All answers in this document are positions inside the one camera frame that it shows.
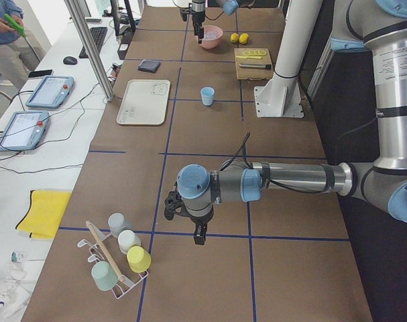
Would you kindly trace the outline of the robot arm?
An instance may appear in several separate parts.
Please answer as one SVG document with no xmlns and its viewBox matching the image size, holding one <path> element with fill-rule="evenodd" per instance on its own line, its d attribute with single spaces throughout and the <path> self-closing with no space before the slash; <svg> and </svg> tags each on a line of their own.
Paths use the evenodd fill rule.
<svg viewBox="0 0 407 322">
<path fill-rule="evenodd" d="M 191 16 L 194 35 L 197 37 L 197 41 L 200 44 L 205 36 L 205 29 L 202 24 L 207 18 L 207 2 L 204 0 L 192 0 L 186 7 L 180 7 L 174 1 L 173 3 L 179 8 L 180 16 L 183 21 L 186 21 L 189 15 Z M 223 13 L 232 15 L 240 7 L 251 7 L 255 1 L 218 0 L 216 3 L 223 10 L 221 15 Z"/>
<path fill-rule="evenodd" d="M 372 53 L 379 157 L 338 165 L 230 159 L 214 171 L 185 166 L 165 200 L 164 215 L 189 218 L 196 244 L 205 243 L 214 205 L 256 201 L 264 189 L 351 196 L 407 223 L 407 1 L 337 1 L 331 48 Z"/>
</svg>

